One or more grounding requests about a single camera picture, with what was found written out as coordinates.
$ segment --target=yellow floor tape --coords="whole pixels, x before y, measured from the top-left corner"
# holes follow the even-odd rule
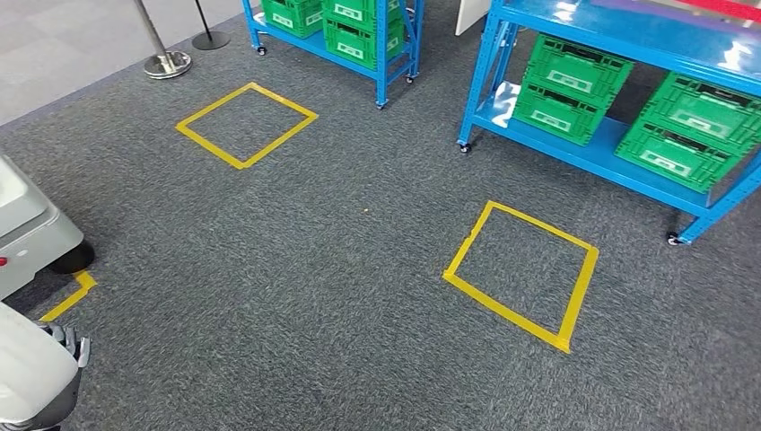
[[[66,310],[73,307],[74,304],[82,300],[82,298],[84,298],[90,292],[90,289],[98,285],[98,283],[95,282],[95,280],[87,271],[79,271],[74,274],[74,280],[79,283],[79,289],[77,289],[77,291],[73,294],[69,295],[69,297],[66,298],[62,303],[56,305],[53,310],[50,310],[47,314],[42,316],[40,318],[41,321],[55,320]]]
[[[194,132],[192,129],[190,129],[189,125],[193,121],[196,121],[197,119],[200,119],[201,117],[205,116],[212,110],[215,110],[219,108],[220,106],[224,105],[228,101],[231,101],[235,97],[240,96],[244,92],[248,90],[253,90],[255,92],[260,92],[264,94],[265,96],[269,97],[270,99],[274,101],[278,101],[280,103],[283,103],[283,105],[287,106],[288,108],[291,108],[292,110],[296,110],[303,114],[306,118],[303,119],[299,124],[293,126],[290,130],[283,133],[279,138],[272,141],[271,143],[267,144],[264,148],[259,150],[256,154],[252,155],[248,160],[239,160],[237,157],[233,156],[230,153],[227,153],[219,146],[213,144],[208,139],[204,138],[203,136],[200,136],[198,133]],[[291,136],[299,133],[303,128],[306,128],[307,125],[309,125],[312,121],[318,118],[319,115],[312,112],[311,110],[308,110],[304,108],[303,106],[300,106],[292,101],[289,101],[285,97],[275,94],[273,92],[270,92],[268,89],[262,87],[259,84],[256,83],[249,83],[246,85],[243,85],[238,90],[235,90],[234,92],[231,92],[230,94],[222,97],[222,99],[215,101],[211,105],[203,108],[202,110],[196,112],[195,114],[191,115],[190,117],[187,117],[186,119],[183,119],[180,123],[177,124],[175,127],[181,134],[189,137],[199,145],[203,146],[206,150],[208,150],[211,154],[216,155],[220,159],[226,161],[231,166],[238,168],[238,169],[246,169],[251,167],[254,163],[261,160],[262,157],[272,152],[272,150],[276,149],[278,146],[280,146],[283,142],[285,142],[288,138]]]
[[[473,241],[478,236],[478,233],[481,232],[481,229],[486,223],[486,219],[489,218],[489,214],[491,214],[492,209],[494,208],[516,216],[521,220],[529,222],[550,233],[553,233],[569,242],[572,242],[575,245],[578,245],[579,247],[582,247],[587,251],[587,254],[584,257],[584,262],[582,263],[582,269],[579,271],[579,276],[576,278],[576,283],[573,287],[573,292],[571,293],[571,299],[565,308],[565,315],[563,317],[563,321],[560,324],[560,330],[556,334],[542,328],[533,321],[526,319],[520,314],[505,307],[501,303],[496,302],[493,298],[476,289],[470,283],[456,275],[459,264],[463,259],[465,259],[465,255],[468,253],[468,249],[473,244]],[[544,223],[541,220],[538,220],[530,215],[523,214],[521,211],[490,200],[486,202],[484,211],[476,221],[476,225],[474,225],[473,229],[470,231],[470,236],[462,242],[462,245],[459,247],[459,250],[457,251],[457,254],[455,254],[455,257],[450,263],[449,267],[444,270],[443,277],[445,280],[449,281],[457,288],[470,295],[473,299],[480,302],[489,310],[496,312],[508,321],[518,325],[519,328],[522,328],[530,334],[538,337],[539,339],[542,339],[546,343],[557,347],[560,350],[563,350],[565,353],[571,353],[571,335],[573,334],[573,328],[576,326],[576,319],[579,317],[579,310],[582,308],[582,301],[584,300],[584,295],[587,292],[587,286],[590,284],[592,272],[594,271],[598,256],[598,249],[588,244],[587,242],[584,242],[575,236],[572,236],[569,233],[565,233],[560,229],[557,229],[550,224]]]

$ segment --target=white label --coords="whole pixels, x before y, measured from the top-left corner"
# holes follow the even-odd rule
[[[660,166],[663,169],[674,172],[681,177],[687,177],[690,171],[692,171],[684,164],[676,163],[673,160],[667,159],[666,157],[663,157],[660,154],[654,153],[650,150],[644,150],[644,152],[640,154],[640,158],[648,163],[652,163],[656,166]]]
[[[724,125],[714,123],[708,119],[700,119],[685,110],[677,110],[670,118],[677,121],[677,123],[702,130],[709,135],[714,135],[721,139],[729,136],[731,132],[730,128]]]
[[[559,128],[563,130],[564,132],[568,132],[571,130],[571,123],[569,123],[568,121],[563,121],[561,119],[556,119],[555,117],[551,115],[547,115],[541,110],[534,110],[533,112],[531,112],[531,117],[535,119],[536,121],[545,123],[548,126],[552,126],[553,128]]]
[[[566,75],[562,72],[553,70],[547,76],[547,79],[554,81],[558,84],[562,84],[571,88],[575,88],[580,92],[592,92],[592,83],[584,81],[583,79],[574,78],[573,76]]]
[[[361,60],[364,60],[364,53],[360,51],[357,48],[350,47],[346,45],[345,43],[338,42],[338,46],[336,47],[341,52],[344,52],[352,57],[357,57]]]
[[[288,18],[285,18],[283,15],[278,15],[277,13],[273,13],[272,21],[279,22],[283,24],[285,27],[288,27],[289,29],[293,28],[293,21],[289,20]]]
[[[356,9],[352,9],[351,7],[346,7],[342,4],[336,3],[335,6],[333,6],[333,12],[338,13],[339,15],[348,16],[349,18],[357,21],[362,20],[362,11],[357,11]]]
[[[307,19],[306,19],[306,22],[307,22],[307,25],[309,26],[309,25],[312,25],[313,23],[315,23],[317,21],[320,21],[320,20],[322,20],[322,11],[308,16]]]

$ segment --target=yellow tape square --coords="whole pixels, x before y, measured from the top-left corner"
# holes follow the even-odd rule
[[[576,283],[573,286],[571,299],[568,301],[568,305],[565,307],[565,315],[563,316],[563,321],[560,324],[560,330],[556,334],[542,328],[533,321],[526,319],[520,314],[505,307],[501,303],[496,302],[489,295],[476,289],[470,283],[456,275],[459,264],[462,262],[462,260],[465,259],[465,255],[468,253],[468,249],[473,244],[473,241],[478,236],[478,233],[481,232],[481,229],[486,223],[486,219],[489,218],[489,214],[491,214],[492,209],[494,208],[516,216],[523,221],[529,222],[536,227],[555,234],[564,240],[582,247],[587,251],[587,254],[584,257],[584,262],[582,263],[582,268],[579,271],[579,276],[576,278]],[[579,310],[582,308],[582,301],[584,300],[584,295],[587,293],[587,286],[590,284],[590,279],[592,277],[592,272],[594,271],[594,266],[597,262],[598,256],[599,250],[596,247],[589,245],[587,242],[584,242],[575,236],[572,236],[569,233],[565,233],[560,229],[546,224],[530,215],[523,214],[521,211],[490,200],[486,202],[484,211],[481,212],[481,216],[476,221],[476,225],[473,226],[473,229],[470,231],[470,236],[466,238],[464,242],[462,242],[462,245],[459,247],[459,250],[457,251],[457,254],[450,263],[449,267],[444,270],[443,277],[445,280],[449,281],[457,288],[470,295],[473,299],[480,302],[489,310],[496,312],[508,321],[518,325],[519,328],[529,332],[539,339],[542,339],[551,346],[559,348],[565,353],[571,353],[571,335],[573,334],[573,328],[576,326],[576,319],[579,317]]]
[[[215,110],[219,108],[220,106],[224,105],[228,101],[231,101],[237,96],[240,96],[247,90],[253,90],[255,92],[260,92],[264,94],[265,96],[269,97],[270,99],[274,101],[278,101],[282,103],[283,105],[287,106],[288,108],[291,108],[292,110],[295,110],[297,112],[300,112],[303,114],[306,118],[303,119],[299,124],[293,126],[290,130],[283,133],[279,138],[272,141],[271,143],[267,144],[264,148],[256,152],[254,155],[252,155],[248,160],[239,160],[237,157],[233,156],[232,154],[229,154],[228,152],[224,151],[219,146],[213,144],[208,139],[204,138],[203,136],[200,136],[198,133],[194,132],[188,125],[192,123],[193,121],[196,121],[197,119],[200,119],[201,117],[205,116],[212,110]],[[189,137],[199,145],[203,146],[206,150],[208,150],[211,154],[216,155],[220,159],[226,161],[231,166],[234,166],[238,169],[245,169],[251,167],[254,163],[261,160],[262,157],[269,154],[272,150],[276,149],[278,146],[280,146],[285,140],[290,138],[291,136],[299,133],[303,128],[307,127],[308,124],[310,124],[312,121],[317,119],[319,115],[312,112],[311,110],[308,110],[304,108],[303,106],[297,105],[296,103],[289,101],[285,97],[275,94],[274,92],[270,92],[268,89],[262,87],[259,84],[256,83],[249,83],[246,85],[243,85],[238,90],[235,90],[234,92],[231,92],[230,94],[222,97],[222,99],[215,101],[211,105],[203,108],[202,110],[196,112],[195,114],[191,115],[190,117],[187,117],[186,119],[183,119],[181,122],[177,124],[175,127],[181,134]]]

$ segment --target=white robot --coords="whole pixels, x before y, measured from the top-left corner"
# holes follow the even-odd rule
[[[89,360],[89,339],[0,303],[0,431],[60,429]]]
[[[82,231],[0,154],[0,300],[45,267],[72,274],[94,258]]]
[[[76,228],[0,154],[0,300],[49,267],[85,269],[95,255]],[[60,429],[74,409],[90,340],[35,324],[0,303],[0,431]]]

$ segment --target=gray tile floor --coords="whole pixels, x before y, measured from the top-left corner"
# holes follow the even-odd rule
[[[201,31],[191,0],[144,3],[167,46]],[[210,25],[242,10],[240,0],[202,5]],[[152,53],[132,0],[0,0],[0,124]]]

